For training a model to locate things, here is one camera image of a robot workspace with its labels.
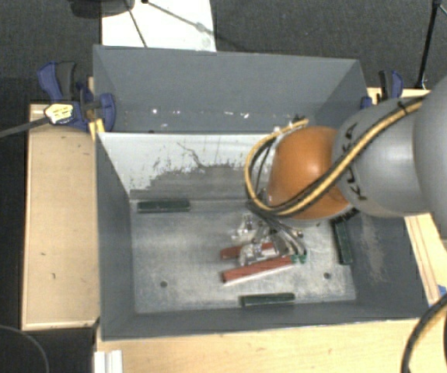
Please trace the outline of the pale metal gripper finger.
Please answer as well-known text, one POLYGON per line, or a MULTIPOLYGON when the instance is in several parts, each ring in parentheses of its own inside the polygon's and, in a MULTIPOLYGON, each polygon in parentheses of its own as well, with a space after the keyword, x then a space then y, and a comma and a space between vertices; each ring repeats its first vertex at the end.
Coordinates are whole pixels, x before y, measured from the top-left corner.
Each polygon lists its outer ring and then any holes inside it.
POLYGON ((251 214, 245 214, 238 227, 231 234, 233 243, 251 242, 257 233, 257 219, 251 214))
POLYGON ((241 267, 249 266, 264 259, 262 245, 259 243, 248 243, 242 246, 239 251, 239 265, 241 267))

